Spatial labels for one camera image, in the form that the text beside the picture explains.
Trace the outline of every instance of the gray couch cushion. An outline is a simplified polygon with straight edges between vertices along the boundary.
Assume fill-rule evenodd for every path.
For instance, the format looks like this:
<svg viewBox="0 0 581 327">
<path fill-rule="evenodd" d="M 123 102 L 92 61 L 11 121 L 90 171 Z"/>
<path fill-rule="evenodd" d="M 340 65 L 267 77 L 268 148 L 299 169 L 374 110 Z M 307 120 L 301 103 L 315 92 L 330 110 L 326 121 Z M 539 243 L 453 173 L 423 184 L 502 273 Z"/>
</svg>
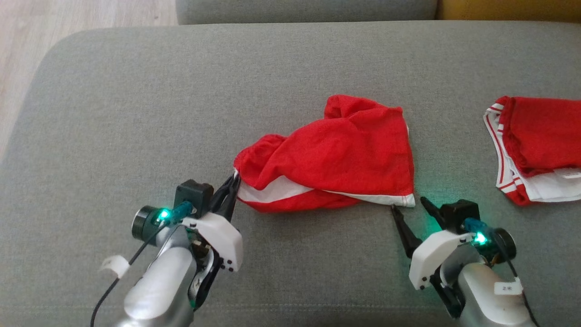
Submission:
<svg viewBox="0 0 581 327">
<path fill-rule="evenodd" d="M 498 191 L 482 115 L 504 94 L 578 98 L 581 26 L 377 22 L 111 29 L 75 34 L 43 60 L 0 168 L 0 324 L 87 325 L 112 281 L 98 273 L 140 243 L 145 204 L 176 185 L 221 183 L 243 147 L 322 117 L 345 93 L 402 106 L 417 195 L 467 198 L 509 230 L 543 326 L 581 319 L 581 203 L 519 208 Z M 404 209 L 422 237 L 437 230 Z M 218 276 L 196 326 L 450 326 L 417 292 L 386 207 L 259 214 L 243 204 L 239 273 Z M 104 303 L 111 322 L 156 250 Z"/>
<path fill-rule="evenodd" d="M 437 0 L 175 0 L 178 22 L 307 23 L 428 20 Z"/>
</svg>

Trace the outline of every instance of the white fabric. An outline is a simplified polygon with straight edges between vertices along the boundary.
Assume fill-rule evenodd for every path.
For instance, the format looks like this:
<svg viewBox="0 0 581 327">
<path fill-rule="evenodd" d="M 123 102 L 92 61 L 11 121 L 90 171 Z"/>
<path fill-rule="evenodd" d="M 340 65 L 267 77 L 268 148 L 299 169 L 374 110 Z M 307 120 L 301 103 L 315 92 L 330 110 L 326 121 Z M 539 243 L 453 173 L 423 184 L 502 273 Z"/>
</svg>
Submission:
<svg viewBox="0 0 581 327">
<path fill-rule="evenodd" d="M 257 190 L 254 187 L 246 184 L 244 181 L 240 183 L 238 190 L 238 198 L 246 202 L 271 203 L 286 198 L 298 196 L 300 194 L 312 191 L 310 187 L 297 184 L 285 176 L 281 176 L 268 184 L 264 190 Z M 368 194 L 350 194 L 342 192 L 325 191 L 329 193 L 341 194 L 344 196 L 356 198 L 359 200 L 373 202 L 383 205 L 399 205 L 402 207 L 414 207 L 415 199 L 413 194 L 406 196 L 389 196 L 389 195 L 368 195 Z"/>
<path fill-rule="evenodd" d="M 498 175 L 496 187 L 505 193 L 517 190 L 516 185 L 524 184 L 526 194 L 531 201 L 564 202 L 581 200 L 581 179 L 566 179 L 551 172 L 523 177 L 516 168 L 514 161 L 507 154 L 502 140 L 501 125 L 498 123 L 500 112 L 504 107 L 492 105 L 484 115 L 484 121 L 498 155 Z"/>
</svg>

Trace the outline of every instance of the black cable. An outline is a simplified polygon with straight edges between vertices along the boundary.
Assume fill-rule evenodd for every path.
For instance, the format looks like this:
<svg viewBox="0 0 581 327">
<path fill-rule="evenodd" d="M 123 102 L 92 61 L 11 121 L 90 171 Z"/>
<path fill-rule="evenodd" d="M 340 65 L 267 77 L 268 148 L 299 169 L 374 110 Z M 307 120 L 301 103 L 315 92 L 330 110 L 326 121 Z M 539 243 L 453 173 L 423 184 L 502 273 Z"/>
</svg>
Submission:
<svg viewBox="0 0 581 327">
<path fill-rule="evenodd" d="M 157 231 L 155 231 L 155 233 L 151 236 L 149 236 L 149 238 L 147 239 L 147 241 L 145 241 L 143 244 L 141 244 L 139 250 L 137 250 L 137 252 L 133 255 L 133 257 L 131 258 L 131 260 L 129 260 L 129 266 L 131 266 L 133 264 L 133 262 L 135 262 L 135 260 L 137 259 L 137 257 L 139 257 L 139 255 L 141 254 L 141 252 L 143 252 L 143 250 L 145 249 L 145 247 L 149 244 L 149 242 L 151 242 L 153 240 L 154 237 L 157 236 L 157 234 L 159 234 L 159 232 L 161 232 L 161 230 L 166 227 L 165 223 L 162 222 L 159 225 L 159 228 L 157 229 Z M 105 301 L 105 299 L 107 298 L 107 296 L 109 296 L 109 293 L 111 293 L 111 291 L 115 288 L 115 285 L 117 285 L 117 283 L 119 283 L 119 278 L 116 278 L 113 283 L 111 283 L 111 285 L 109 286 L 109 288 L 105 291 L 105 293 L 103 293 L 103 296 L 101 296 L 101 298 L 99 299 L 99 301 L 97 302 L 97 304 L 95 305 L 95 309 L 93 309 L 93 314 L 91 315 L 91 327 L 95 327 L 95 318 L 97 317 L 97 312 L 99 311 L 99 308 L 101 307 L 101 304 L 103 304 L 103 302 Z"/>
<path fill-rule="evenodd" d="M 500 250 L 500 253 L 503 255 L 504 260 L 506 261 L 506 263 L 510 267 L 512 274 L 514 275 L 515 278 L 518 278 L 517 270 L 514 268 L 514 266 L 512 265 L 512 262 L 510 261 L 510 257 L 508 256 L 508 251 L 507 251 L 506 247 L 504 246 L 504 242 L 503 242 L 501 236 L 496 231 L 492 231 L 491 234 L 492 234 L 492 237 L 494 238 L 494 242 L 496 243 L 496 245 L 498 246 L 498 249 Z M 526 310 L 529 311 L 530 320 L 533 322 L 533 324 L 535 326 L 539 327 L 539 323 L 537 322 L 535 315 L 533 315 L 533 310 L 530 308 L 529 301 L 526 299 L 526 295 L 525 295 L 524 290 L 522 291 L 522 299 L 525 302 Z"/>
</svg>

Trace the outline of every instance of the gray fabric surface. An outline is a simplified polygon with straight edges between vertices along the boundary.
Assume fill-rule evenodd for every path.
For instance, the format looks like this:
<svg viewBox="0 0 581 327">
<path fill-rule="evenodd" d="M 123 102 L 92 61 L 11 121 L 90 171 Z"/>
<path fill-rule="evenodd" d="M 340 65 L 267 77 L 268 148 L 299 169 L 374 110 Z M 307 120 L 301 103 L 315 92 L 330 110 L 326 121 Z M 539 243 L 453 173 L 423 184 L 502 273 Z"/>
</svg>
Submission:
<svg viewBox="0 0 581 327">
<path fill-rule="evenodd" d="M 133 215 L 169 206 L 186 179 L 220 184 L 266 133 L 322 118 L 329 95 L 402 106 L 418 195 L 477 201 L 512 233 L 543 326 L 581 319 L 581 202 L 519 208 L 494 182 L 483 124 L 505 94 L 579 98 L 581 26 L 534 22 L 250 24 L 75 34 L 46 55 L 0 166 L 0 325 L 87 325 L 129 257 Z M 437 230 L 404 209 L 422 237 Z M 258 214 L 239 204 L 239 273 L 218 276 L 196 326 L 452 326 L 433 290 L 415 291 L 386 207 Z M 152 259 L 104 303 L 114 317 Z"/>
<path fill-rule="evenodd" d="M 429 20 L 437 0 L 175 0 L 180 25 Z"/>
</svg>

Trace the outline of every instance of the wooden floor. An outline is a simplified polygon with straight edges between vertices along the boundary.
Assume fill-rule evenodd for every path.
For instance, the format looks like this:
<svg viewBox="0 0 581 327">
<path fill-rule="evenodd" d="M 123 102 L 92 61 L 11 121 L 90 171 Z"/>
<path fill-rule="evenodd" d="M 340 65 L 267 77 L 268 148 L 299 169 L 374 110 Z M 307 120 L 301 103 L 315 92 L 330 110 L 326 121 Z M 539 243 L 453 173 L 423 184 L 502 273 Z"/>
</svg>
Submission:
<svg viewBox="0 0 581 327">
<path fill-rule="evenodd" d="M 177 25 L 175 0 L 0 0 L 0 161 L 42 57 L 65 36 Z"/>
</svg>

